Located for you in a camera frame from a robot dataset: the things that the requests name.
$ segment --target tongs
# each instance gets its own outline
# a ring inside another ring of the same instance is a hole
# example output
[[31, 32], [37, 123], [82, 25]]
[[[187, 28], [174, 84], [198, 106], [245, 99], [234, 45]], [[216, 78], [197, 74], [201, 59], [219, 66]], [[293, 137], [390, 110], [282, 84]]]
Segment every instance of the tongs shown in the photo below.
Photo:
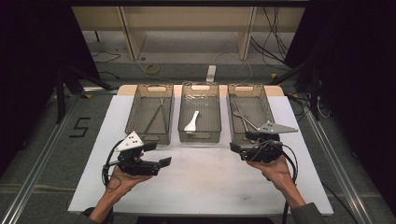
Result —
[[145, 129], [145, 133], [148, 132], [149, 127], [151, 127], [152, 122], [155, 120], [155, 118], [157, 117], [158, 112], [160, 111], [160, 109], [162, 110], [163, 113], [163, 126], [165, 128], [166, 131], [166, 117], [165, 117], [165, 111], [163, 109], [163, 101], [164, 99], [161, 97], [161, 104], [157, 107], [157, 110], [155, 111], [154, 115], [152, 116], [151, 120], [148, 122], [148, 126]]

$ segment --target aluminum rail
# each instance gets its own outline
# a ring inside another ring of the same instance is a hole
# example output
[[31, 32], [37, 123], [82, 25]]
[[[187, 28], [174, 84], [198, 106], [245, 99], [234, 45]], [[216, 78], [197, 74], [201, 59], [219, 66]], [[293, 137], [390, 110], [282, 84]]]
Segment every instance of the aluminum rail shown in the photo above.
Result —
[[58, 140], [64, 130], [64, 126], [67, 123], [69, 116], [74, 106], [77, 104], [79, 98], [80, 95], [72, 95], [72, 97], [70, 98], [70, 101], [67, 104], [66, 114], [64, 115], [64, 118], [61, 120], [60, 123], [55, 125], [55, 128], [53, 129], [49, 140], [47, 141], [40, 155], [38, 156], [37, 161], [32, 168], [32, 171], [26, 177], [23, 185], [20, 188], [20, 191], [15, 196], [13, 202], [10, 204], [6, 215], [2, 220], [2, 224], [16, 223], [18, 221], [18, 218], [20, 217], [24, 206], [29, 200], [33, 189], [35, 188], [35, 184], [43, 173], [47, 161], [49, 160], [53, 149], [55, 149]]
[[374, 223], [371, 219], [370, 214], [367, 211], [366, 206], [357, 190], [355, 189], [351, 179], [347, 175], [344, 166], [338, 159], [337, 154], [330, 143], [329, 138], [327, 137], [325, 131], [323, 130], [320, 121], [316, 121], [311, 112], [307, 112], [307, 117], [309, 123], [311, 124], [312, 129], [314, 130], [315, 135], [317, 136], [319, 143], [323, 149], [324, 154], [326, 155], [327, 160], [329, 161], [332, 170], [334, 171], [335, 177], [340, 184], [342, 191], [344, 192], [346, 199], [351, 207], [352, 213], [355, 218], [359, 221], [360, 224], [371, 224]]

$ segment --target table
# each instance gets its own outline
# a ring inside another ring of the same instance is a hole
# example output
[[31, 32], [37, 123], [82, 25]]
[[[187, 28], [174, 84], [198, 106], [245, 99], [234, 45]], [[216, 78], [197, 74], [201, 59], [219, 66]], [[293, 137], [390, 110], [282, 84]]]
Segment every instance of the table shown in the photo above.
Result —
[[[273, 92], [268, 100], [275, 121], [298, 127], [289, 101], [282, 96], [280, 88], [267, 90]], [[126, 136], [124, 129], [134, 99], [133, 92], [133, 86], [121, 87], [121, 94], [130, 95], [113, 97], [68, 211], [81, 212], [95, 206], [102, 196], [105, 190], [102, 166], [111, 148]], [[178, 139], [181, 88], [175, 86], [171, 144], [159, 146], [143, 157], [145, 161], [172, 157], [172, 163], [124, 196], [114, 207], [116, 213], [172, 217], [269, 217], [283, 213], [285, 199], [282, 194], [262, 177], [260, 171], [246, 165], [229, 149], [231, 136], [226, 92], [227, 87], [220, 85], [220, 142], [188, 144], [180, 143]], [[299, 161], [297, 184], [303, 197], [308, 203], [314, 202], [322, 215], [331, 215], [332, 207], [301, 133], [282, 133], [280, 139], [294, 150]]]

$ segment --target white spatula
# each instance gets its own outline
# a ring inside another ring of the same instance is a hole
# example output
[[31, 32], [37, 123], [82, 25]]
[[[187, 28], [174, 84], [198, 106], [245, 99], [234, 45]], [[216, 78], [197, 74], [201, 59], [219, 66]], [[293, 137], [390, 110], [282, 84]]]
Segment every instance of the white spatula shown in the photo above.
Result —
[[198, 114], [199, 114], [199, 111], [195, 110], [190, 123], [184, 128], [185, 132], [195, 132], [196, 131], [197, 127], [195, 126], [195, 121], [197, 120]]

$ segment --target clear tray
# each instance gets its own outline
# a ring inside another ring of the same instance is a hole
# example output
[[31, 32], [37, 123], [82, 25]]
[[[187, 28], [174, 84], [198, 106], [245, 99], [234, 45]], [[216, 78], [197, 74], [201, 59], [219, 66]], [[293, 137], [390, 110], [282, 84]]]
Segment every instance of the clear tray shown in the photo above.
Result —
[[274, 117], [268, 103], [262, 84], [230, 84], [228, 85], [228, 107], [232, 142], [237, 145], [256, 144], [245, 137], [245, 131], [256, 130], [240, 116], [243, 116], [256, 127], [261, 127], [268, 120], [274, 122]]
[[144, 142], [170, 144], [173, 85], [138, 85], [126, 133], [135, 131]]
[[[196, 131], [185, 132], [195, 111]], [[219, 85], [217, 83], [184, 82], [178, 121], [180, 142], [217, 143], [221, 132]]]

